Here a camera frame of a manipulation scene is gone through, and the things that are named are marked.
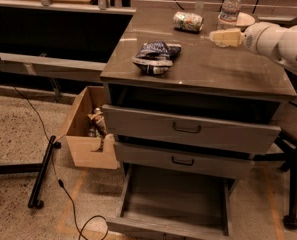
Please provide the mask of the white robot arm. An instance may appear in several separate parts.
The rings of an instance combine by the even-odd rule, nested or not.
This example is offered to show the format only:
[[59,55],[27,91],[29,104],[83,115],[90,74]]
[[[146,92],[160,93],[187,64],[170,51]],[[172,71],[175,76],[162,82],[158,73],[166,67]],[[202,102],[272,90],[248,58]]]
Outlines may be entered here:
[[249,52],[265,56],[297,75],[297,25],[286,28],[259,22],[244,31],[238,28],[212,31],[209,38],[217,44],[243,46]]

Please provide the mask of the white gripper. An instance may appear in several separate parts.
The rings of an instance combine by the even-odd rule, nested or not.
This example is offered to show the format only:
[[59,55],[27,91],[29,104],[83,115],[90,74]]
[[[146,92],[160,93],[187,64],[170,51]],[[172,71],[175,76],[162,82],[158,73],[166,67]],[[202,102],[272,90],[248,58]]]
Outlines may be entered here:
[[282,35],[283,28],[279,25],[259,22],[246,28],[244,34],[239,28],[231,28],[212,31],[209,38],[220,47],[238,47],[243,43],[243,46],[254,54],[275,56]]

